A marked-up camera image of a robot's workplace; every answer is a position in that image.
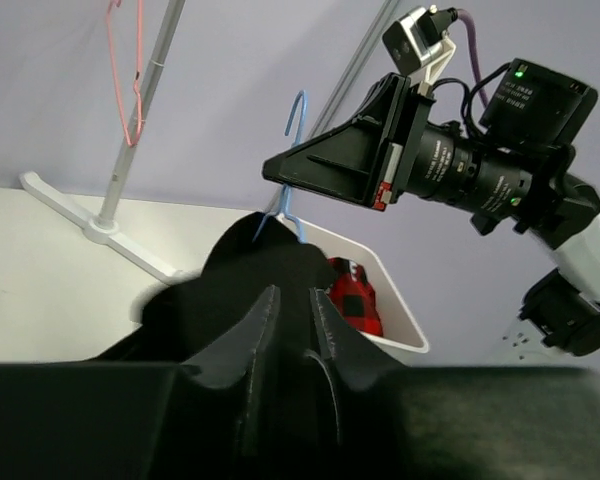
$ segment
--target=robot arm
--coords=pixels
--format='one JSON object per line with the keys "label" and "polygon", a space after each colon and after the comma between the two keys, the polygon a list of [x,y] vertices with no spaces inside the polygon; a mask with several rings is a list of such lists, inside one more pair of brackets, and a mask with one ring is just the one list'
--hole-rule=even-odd
{"label": "robot arm", "polygon": [[[568,169],[597,91],[515,59],[465,87],[462,122],[428,122],[457,18],[420,7],[395,22],[383,42],[400,73],[373,85],[343,125],[267,160],[263,177],[378,211],[408,192],[470,212],[481,235],[512,218],[557,269],[529,290],[493,359],[590,354],[600,348],[600,197]],[[479,129],[473,98],[500,75]]]}

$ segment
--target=metal pole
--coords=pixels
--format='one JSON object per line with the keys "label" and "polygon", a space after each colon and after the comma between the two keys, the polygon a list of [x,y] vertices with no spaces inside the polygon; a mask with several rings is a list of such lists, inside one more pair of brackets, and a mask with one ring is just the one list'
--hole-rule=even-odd
{"label": "metal pole", "polygon": [[[158,33],[158,39],[153,47],[153,53],[149,60],[149,65],[144,74],[142,85],[140,86],[140,94],[142,96],[142,118],[146,121],[149,107],[151,107],[151,101],[156,93],[162,70],[164,69],[164,61],[169,53],[169,47],[171,47],[171,41],[175,34],[178,22],[180,20],[180,14],[184,8],[185,0],[169,0],[167,9],[162,19],[162,25],[160,26],[160,32]],[[138,124],[138,110],[137,105],[133,109],[131,118],[129,121],[129,131],[135,131]],[[96,224],[101,228],[113,228],[114,216],[118,203],[120,202],[120,196],[122,190],[129,176],[129,170],[131,169],[131,162],[136,153],[136,146],[130,147],[127,142],[123,140],[120,152],[118,153],[118,159],[116,160],[115,167],[113,168],[113,175],[107,188],[107,195],[102,203],[102,209],[95,219]]]}
{"label": "metal pole", "polygon": [[318,120],[313,125],[309,138],[316,137],[326,132],[333,121],[333,117],[338,112],[340,105],[344,101],[347,93],[360,75],[360,72],[367,64],[369,57],[378,45],[378,41],[386,30],[387,26],[395,19],[395,11],[400,5],[400,0],[387,0],[380,8],[380,11],[373,20],[373,23],[367,30],[364,38],[360,42],[358,49],[353,54],[349,65],[343,72],[340,80],[331,93],[329,100],[320,112]]}

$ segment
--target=red plaid shirt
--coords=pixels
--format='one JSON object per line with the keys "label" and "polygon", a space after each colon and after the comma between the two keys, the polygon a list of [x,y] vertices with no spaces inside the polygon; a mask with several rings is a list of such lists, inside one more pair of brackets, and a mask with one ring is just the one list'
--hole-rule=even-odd
{"label": "red plaid shirt", "polygon": [[376,292],[367,280],[364,268],[340,257],[330,258],[329,263],[338,272],[338,278],[328,290],[333,304],[349,325],[381,337],[383,333],[376,311]]}

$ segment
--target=purple cable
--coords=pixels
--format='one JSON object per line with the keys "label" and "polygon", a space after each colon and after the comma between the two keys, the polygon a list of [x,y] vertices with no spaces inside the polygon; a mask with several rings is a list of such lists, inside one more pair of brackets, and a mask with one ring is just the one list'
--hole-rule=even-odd
{"label": "purple cable", "polygon": [[[476,24],[473,21],[473,17],[469,12],[459,8],[458,12],[458,20],[464,23],[464,26],[467,29],[467,37],[469,39],[469,58],[471,61],[471,70],[473,70],[473,78],[476,83],[482,81],[482,74],[480,73],[480,63],[478,62],[478,39],[476,37]],[[487,108],[487,104],[489,103],[489,99],[487,98],[487,92],[484,91],[484,88],[481,88],[478,92],[480,94],[480,100],[482,101],[482,105],[484,108]]]}

